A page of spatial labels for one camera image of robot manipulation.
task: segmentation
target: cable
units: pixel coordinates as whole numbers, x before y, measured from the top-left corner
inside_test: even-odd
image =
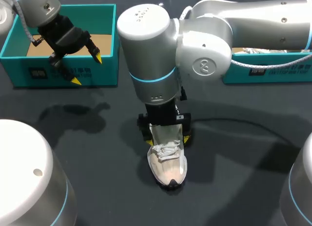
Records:
[[[27,37],[29,38],[29,40],[31,42],[36,42],[35,39],[33,38],[33,36],[31,35],[31,33],[28,30],[28,27],[27,27],[27,24],[26,24],[26,21],[25,21],[25,17],[24,17],[24,14],[23,14],[23,11],[22,11],[22,9],[20,7],[19,2],[17,0],[12,0],[12,1],[13,1],[14,6],[16,7],[16,10],[18,12],[21,24],[23,26],[23,29],[24,29]]]
[[[187,15],[192,9],[193,9],[193,7],[187,6],[187,7],[183,10],[183,12],[182,12],[182,14],[181,14],[181,16],[180,16],[180,20],[184,20],[185,17],[186,17],[186,15]]]
[[[292,61],[292,62],[289,62],[289,63],[286,63],[286,64],[277,64],[277,65],[253,65],[253,64],[244,64],[244,63],[240,63],[240,62],[237,62],[235,60],[231,60],[231,63],[232,64],[235,64],[235,65],[238,65],[240,67],[244,67],[244,68],[255,68],[255,69],[278,69],[278,68],[285,68],[285,67],[289,67],[289,66],[292,66],[294,64],[298,64],[300,62],[303,62],[303,61],[306,61],[308,59],[311,59],[312,58],[312,55],[308,55],[308,56],[305,56],[303,58],[300,58],[298,60],[295,60],[295,61]]]
[[[187,6],[181,16],[180,16],[180,20],[184,20],[186,15],[188,14],[189,11],[192,10],[192,7],[191,6]],[[241,63],[241,62],[238,62],[238,61],[235,61],[235,60],[231,60],[231,63],[232,64],[235,64],[235,65],[238,65],[240,67],[244,67],[244,68],[255,68],[255,69],[278,69],[278,68],[285,68],[285,67],[289,67],[289,66],[292,66],[292,65],[295,65],[295,64],[298,64],[300,62],[303,62],[303,61],[306,61],[308,59],[311,59],[312,58],[312,55],[308,55],[308,56],[305,56],[303,58],[300,58],[298,60],[295,60],[295,61],[292,61],[292,62],[289,62],[289,63],[285,63],[285,64],[277,64],[277,65],[253,65],[253,64],[244,64],[244,63]]]
[[[203,118],[203,119],[195,119],[195,120],[192,120],[192,123],[196,123],[196,122],[200,122],[200,121],[232,121],[232,122],[239,122],[239,123],[245,123],[245,124],[249,124],[249,125],[253,125],[253,126],[256,126],[256,127],[259,127],[267,132],[270,132],[272,133],[273,135],[275,135],[276,137],[284,140],[285,142],[287,142],[289,145],[291,145],[292,147],[296,147],[294,145],[294,143],[292,143],[290,140],[288,140],[287,138],[283,137],[282,135],[278,134],[277,132],[261,125],[261,124],[258,124],[256,122],[252,122],[252,121],[248,121],[248,120],[243,120],[243,119],[233,119],[233,118]]]

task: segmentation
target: cardboard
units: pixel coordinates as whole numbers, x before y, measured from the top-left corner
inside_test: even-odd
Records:
[[[35,40],[40,38],[40,35],[33,36]],[[111,45],[112,45],[112,36],[111,35],[91,35],[93,43],[100,49],[101,55],[110,55],[111,54]],[[29,49],[27,52],[27,57],[45,57],[50,56],[53,53],[52,48],[44,40],[41,44],[35,47],[30,43]],[[69,56],[87,56],[89,51],[86,47],[83,47],[76,53],[69,54]]]

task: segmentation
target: white cylindrical robot base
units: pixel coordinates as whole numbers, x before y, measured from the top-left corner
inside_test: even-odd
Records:
[[[45,138],[34,128],[0,120],[0,225],[73,226],[73,188]]]
[[[285,181],[280,208],[287,226],[312,225],[312,135]]]

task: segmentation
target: white cable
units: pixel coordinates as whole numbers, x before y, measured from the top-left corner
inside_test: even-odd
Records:
[[[21,21],[21,24],[23,26],[23,29],[27,35],[27,37],[29,38],[29,40],[31,42],[34,42],[35,39],[33,38],[33,36],[31,35],[31,33],[29,32],[28,30],[28,27],[26,25],[26,21],[25,21],[25,17],[24,17],[24,14],[23,14],[23,11],[21,10],[21,7],[20,7],[20,4],[17,0],[12,0],[13,1],[13,4],[14,6],[16,7],[16,10],[18,12],[18,15],[19,15],[19,18],[20,18],[20,21]]]
[[[192,8],[191,6],[187,6],[187,7],[183,10],[183,12],[182,12],[182,14],[181,14],[181,16],[180,16],[180,20],[184,20],[185,17],[186,17],[186,15],[187,15],[192,9],[193,9],[193,8]]]
[[[231,63],[232,64],[235,64],[235,65],[238,65],[240,67],[244,67],[244,68],[254,68],[254,69],[278,69],[278,68],[285,68],[285,67],[289,67],[289,66],[292,66],[294,64],[298,64],[300,62],[303,62],[303,61],[306,61],[308,59],[311,59],[312,58],[312,55],[308,55],[308,56],[305,56],[303,58],[300,58],[298,60],[295,60],[295,61],[292,61],[292,62],[289,62],[289,63],[286,63],[286,64],[277,64],[277,65],[253,65],[253,64],[244,64],[244,63],[240,63],[240,62],[237,62],[235,60],[231,60]]]
[[[189,11],[192,10],[192,7],[191,6],[187,6],[181,16],[180,16],[180,20],[183,20],[185,19],[186,15],[188,14]],[[285,63],[285,64],[277,64],[277,65],[253,65],[253,64],[244,64],[244,63],[240,63],[238,61],[235,61],[235,60],[231,60],[231,63],[232,64],[235,64],[235,65],[238,65],[240,67],[244,67],[244,68],[255,68],[255,69],[278,69],[278,68],[285,68],[285,67],[289,67],[289,66],[292,66],[294,64],[298,64],[300,62],[303,62],[303,61],[306,61],[308,59],[311,59],[312,58],[312,55],[308,55],[308,56],[305,56],[303,58],[300,58],[298,60],[295,60],[295,61],[292,61],[292,62],[289,62],[289,63]]]

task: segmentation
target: robot logo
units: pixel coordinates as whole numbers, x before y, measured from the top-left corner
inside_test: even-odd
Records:
[[[193,70],[198,75],[209,76],[215,72],[215,65],[209,59],[200,58],[195,60]]]
[[[203,74],[208,74],[209,71],[208,71],[208,60],[206,59],[203,59],[201,62],[200,62],[200,71],[203,73]]]

